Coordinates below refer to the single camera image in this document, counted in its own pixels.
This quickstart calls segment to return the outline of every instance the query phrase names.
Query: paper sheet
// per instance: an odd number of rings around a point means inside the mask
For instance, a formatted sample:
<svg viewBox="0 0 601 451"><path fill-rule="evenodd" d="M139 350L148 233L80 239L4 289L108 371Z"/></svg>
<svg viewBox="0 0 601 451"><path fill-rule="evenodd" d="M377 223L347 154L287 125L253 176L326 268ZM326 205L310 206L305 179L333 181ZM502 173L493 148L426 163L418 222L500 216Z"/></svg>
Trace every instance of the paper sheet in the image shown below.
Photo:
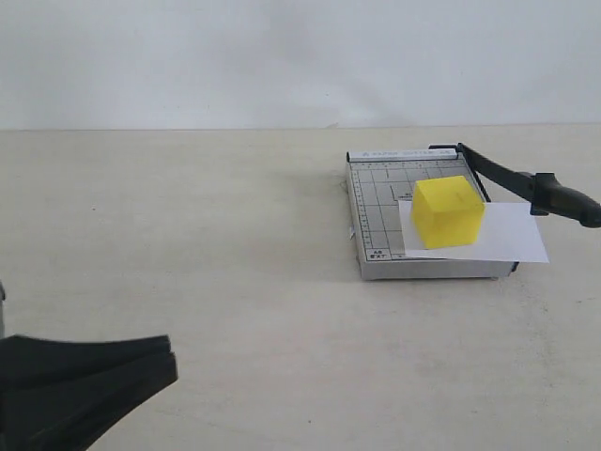
<svg viewBox="0 0 601 451"><path fill-rule="evenodd" d="M410 218L411 202L399 201L398 204L407 257L548 263L547 251L528 203L486 203L478 241L468 246L440 249L425 249Z"/></svg>

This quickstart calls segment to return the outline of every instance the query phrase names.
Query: white wall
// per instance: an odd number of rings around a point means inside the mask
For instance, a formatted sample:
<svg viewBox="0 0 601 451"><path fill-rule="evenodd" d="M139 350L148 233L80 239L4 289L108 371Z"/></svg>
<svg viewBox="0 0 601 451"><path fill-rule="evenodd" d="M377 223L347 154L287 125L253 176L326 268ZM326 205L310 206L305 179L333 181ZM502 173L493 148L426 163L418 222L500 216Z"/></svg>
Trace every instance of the white wall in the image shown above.
<svg viewBox="0 0 601 451"><path fill-rule="evenodd" d="M3 0L0 128L601 120L598 0Z"/></svg>

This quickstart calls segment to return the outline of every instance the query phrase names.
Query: white table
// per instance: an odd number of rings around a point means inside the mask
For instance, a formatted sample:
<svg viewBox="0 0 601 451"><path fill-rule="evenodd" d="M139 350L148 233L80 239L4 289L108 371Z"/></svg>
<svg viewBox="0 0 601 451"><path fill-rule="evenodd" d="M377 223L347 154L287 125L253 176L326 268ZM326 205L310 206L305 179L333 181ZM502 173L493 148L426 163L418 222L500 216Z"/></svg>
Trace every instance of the white table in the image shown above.
<svg viewBox="0 0 601 451"><path fill-rule="evenodd" d="M601 231L542 218L551 264L499 281L360 279L345 151L458 141L601 198L593 125L2 132L8 333L172 337L179 382L96 450L597 449Z"/></svg>

